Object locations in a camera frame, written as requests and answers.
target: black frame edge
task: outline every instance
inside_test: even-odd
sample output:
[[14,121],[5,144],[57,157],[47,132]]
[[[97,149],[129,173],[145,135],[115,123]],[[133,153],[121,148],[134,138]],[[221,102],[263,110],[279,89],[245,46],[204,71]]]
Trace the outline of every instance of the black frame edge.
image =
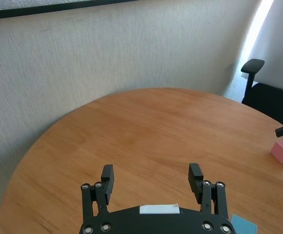
[[128,1],[136,1],[136,0],[87,0],[87,1],[53,4],[53,5],[7,9],[7,10],[0,10],[0,19],[9,18],[9,17],[17,17],[17,16],[28,16],[28,15],[34,15],[34,14],[40,14],[40,13],[47,13],[47,12],[78,9],[78,8],[84,8],[84,7],[90,7],[90,6],[100,6],[100,5],[107,5],[107,4],[114,4],[114,3],[120,3],[120,2],[128,2]]

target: blue card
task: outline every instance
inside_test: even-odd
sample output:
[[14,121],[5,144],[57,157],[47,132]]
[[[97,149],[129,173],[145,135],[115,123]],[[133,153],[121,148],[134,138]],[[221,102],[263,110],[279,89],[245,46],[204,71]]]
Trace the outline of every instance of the blue card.
[[231,218],[231,223],[237,234],[256,234],[258,226],[235,214]]

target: white textured wall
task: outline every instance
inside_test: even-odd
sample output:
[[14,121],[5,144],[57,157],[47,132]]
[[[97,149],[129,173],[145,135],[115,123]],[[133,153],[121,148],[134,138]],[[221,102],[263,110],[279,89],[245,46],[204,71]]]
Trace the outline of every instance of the white textured wall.
[[274,0],[259,33],[251,58],[265,60],[256,81],[283,88],[283,0]]
[[0,200],[32,143],[101,96],[221,94],[257,0],[141,0],[0,19]]

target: screw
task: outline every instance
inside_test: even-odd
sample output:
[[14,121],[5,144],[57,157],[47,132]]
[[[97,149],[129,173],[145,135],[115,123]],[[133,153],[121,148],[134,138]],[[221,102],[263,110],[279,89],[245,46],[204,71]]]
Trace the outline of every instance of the screw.
[[207,231],[212,230],[212,225],[209,223],[203,223],[202,224],[203,228],[206,229]]
[[101,227],[101,230],[103,232],[106,232],[108,230],[110,230],[111,226],[109,224],[103,224],[102,227]]
[[93,232],[93,230],[94,230],[94,229],[93,229],[92,227],[86,227],[86,228],[84,228],[84,231],[83,231],[83,232],[84,232],[85,234],[91,234],[91,233]]
[[218,182],[218,183],[216,183],[218,186],[220,186],[220,187],[224,187],[224,184],[223,183],[221,183],[221,182]]
[[222,225],[221,230],[222,230],[223,233],[228,233],[228,234],[231,233],[230,228],[226,225]]

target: wooden table top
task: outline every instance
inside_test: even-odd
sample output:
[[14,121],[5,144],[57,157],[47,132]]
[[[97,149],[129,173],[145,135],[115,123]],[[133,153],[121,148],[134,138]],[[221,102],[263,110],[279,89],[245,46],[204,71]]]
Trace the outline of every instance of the wooden table top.
[[279,123],[245,105],[184,89],[141,89],[82,106],[46,131],[15,170],[0,234],[77,234],[80,185],[113,164],[110,212],[142,204],[199,210],[188,164],[226,183],[229,217],[283,234],[283,164],[271,154]]

